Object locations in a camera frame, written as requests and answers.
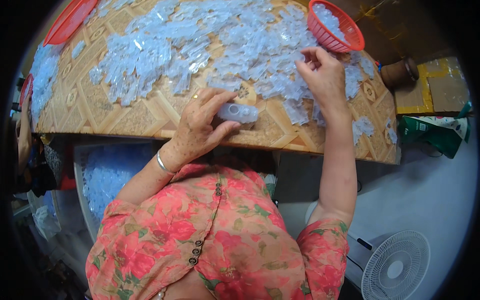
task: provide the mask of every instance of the small red basket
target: small red basket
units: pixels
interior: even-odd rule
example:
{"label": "small red basket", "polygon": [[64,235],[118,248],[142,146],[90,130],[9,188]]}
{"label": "small red basket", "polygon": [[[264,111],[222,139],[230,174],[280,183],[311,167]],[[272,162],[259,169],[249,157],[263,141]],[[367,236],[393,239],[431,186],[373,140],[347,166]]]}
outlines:
{"label": "small red basket", "polygon": [[[340,30],[345,34],[345,40],[349,44],[342,42],[339,38],[333,35],[328,30],[318,17],[313,12],[313,5],[323,4],[332,12],[332,15],[338,18],[340,23]],[[361,34],[360,29],[355,22],[350,18],[343,10],[339,9],[336,5],[324,0],[311,0],[308,4],[309,11],[307,17],[308,29],[313,33],[313,36],[317,38],[317,41],[325,46],[328,50],[334,52],[349,52],[352,50],[360,51],[365,47],[365,40]]]}
{"label": "small red basket", "polygon": [[22,91],[20,93],[20,106],[24,103],[24,100],[30,97],[33,93],[33,75],[29,74],[25,78],[24,85],[22,85]]}
{"label": "small red basket", "polygon": [[47,33],[43,46],[65,42],[85,20],[98,0],[72,0]]}

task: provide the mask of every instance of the patterned tablecloth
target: patterned tablecloth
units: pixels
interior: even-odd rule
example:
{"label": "patterned tablecloth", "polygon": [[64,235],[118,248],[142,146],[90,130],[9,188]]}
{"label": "patterned tablecloth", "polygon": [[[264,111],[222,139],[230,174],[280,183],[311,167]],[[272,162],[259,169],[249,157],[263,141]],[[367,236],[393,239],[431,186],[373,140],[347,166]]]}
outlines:
{"label": "patterned tablecloth", "polygon": [[[211,71],[213,60],[210,60],[207,68],[192,75],[190,90],[183,95],[172,95],[167,78],[162,76],[154,83],[153,90],[146,98],[138,97],[130,106],[123,108],[117,103],[109,103],[108,84],[102,81],[99,85],[93,85],[88,76],[88,71],[98,65],[107,52],[106,38],[115,32],[123,34],[133,17],[146,14],[157,2],[158,0],[136,0],[118,11],[110,9],[102,18],[99,18],[96,12],[86,25],[82,24],[75,31],[62,50],[59,75],[53,85],[53,96],[41,113],[36,132],[143,136],[157,139],[173,136],[186,103],[198,88],[206,87],[206,74]],[[271,2],[275,7],[275,15],[287,4],[295,4],[307,13],[304,0]],[[215,59],[222,55],[223,46],[216,36],[210,38],[212,44],[207,50]],[[80,55],[73,59],[72,49],[81,40],[85,41],[86,46]],[[364,51],[362,55],[371,59]],[[339,59],[349,60],[349,54],[342,54]],[[398,163],[397,146],[392,144],[387,135],[388,130],[385,129],[388,118],[396,128],[393,96],[377,71],[373,79],[363,71],[362,74],[360,91],[348,102],[348,107],[352,120],[366,116],[372,121],[375,130],[372,136],[363,134],[359,139],[356,157],[389,164]],[[312,154],[324,152],[323,127],[317,127],[313,120],[302,126],[292,125],[283,109],[283,98],[276,96],[265,100],[256,95],[252,83],[242,83],[237,102],[255,105],[259,109],[259,119],[253,127],[241,129],[239,134],[229,137],[223,142],[224,145],[285,149]],[[312,100],[305,99],[304,106],[312,119]]]}

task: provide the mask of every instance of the red floral blouse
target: red floral blouse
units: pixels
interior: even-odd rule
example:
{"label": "red floral blouse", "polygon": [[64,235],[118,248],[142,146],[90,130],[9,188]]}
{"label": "red floral blouse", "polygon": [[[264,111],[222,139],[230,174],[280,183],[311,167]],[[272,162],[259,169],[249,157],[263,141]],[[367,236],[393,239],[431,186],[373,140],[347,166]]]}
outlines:
{"label": "red floral blouse", "polygon": [[295,242],[261,177],[233,167],[189,164],[139,206],[110,203],[86,263],[93,298],[149,299],[191,268],[217,299],[338,298],[347,226],[317,221]]}

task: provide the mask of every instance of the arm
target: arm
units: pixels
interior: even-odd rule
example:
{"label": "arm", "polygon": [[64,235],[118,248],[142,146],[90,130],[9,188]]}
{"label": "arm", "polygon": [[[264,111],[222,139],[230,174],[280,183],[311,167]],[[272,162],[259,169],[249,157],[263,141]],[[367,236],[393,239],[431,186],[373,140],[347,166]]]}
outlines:
{"label": "arm", "polygon": [[22,112],[20,116],[20,133],[18,136],[18,174],[23,174],[32,150],[32,131],[28,119],[30,108],[30,97],[27,97],[22,103]]}
{"label": "arm", "polygon": [[357,200],[357,172],[345,71],[321,47],[306,48],[302,54],[306,60],[296,61],[298,72],[320,105],[326,123],[320,198],[308,224],[337,218],[349,227]]}
{"label": "arm", "polygon": [[[160,158],[167,170],[178,172],[192,160],[218,146],[238,122],[225,121],[215,130],[211,125],[220,107],[237,96],[223,89],[201,89],[182,112],[173,138],[160,148]],[[139,205],[154,196],[172,179],[157,162],[156,155],[120,190],[116,199]]]}

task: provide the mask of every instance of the silver bangle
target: silver bangle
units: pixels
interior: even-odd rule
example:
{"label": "silver bangle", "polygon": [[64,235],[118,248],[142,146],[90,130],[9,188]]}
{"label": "silver bangle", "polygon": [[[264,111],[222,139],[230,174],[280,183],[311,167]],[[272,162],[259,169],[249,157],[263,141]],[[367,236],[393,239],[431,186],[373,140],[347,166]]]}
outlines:
{"label": "silver bangle", "polygon": [[176,173],[173,173],[173,172],[170,172],[167,170],[167,168],[163,165],[163,162],[162,160],[160,159],[160,149],[156,152],[156,160],[158,162],[158,165],[160,166],[160,168],[162,168],[162,170],[167,173],[168,175],[175,175]]}

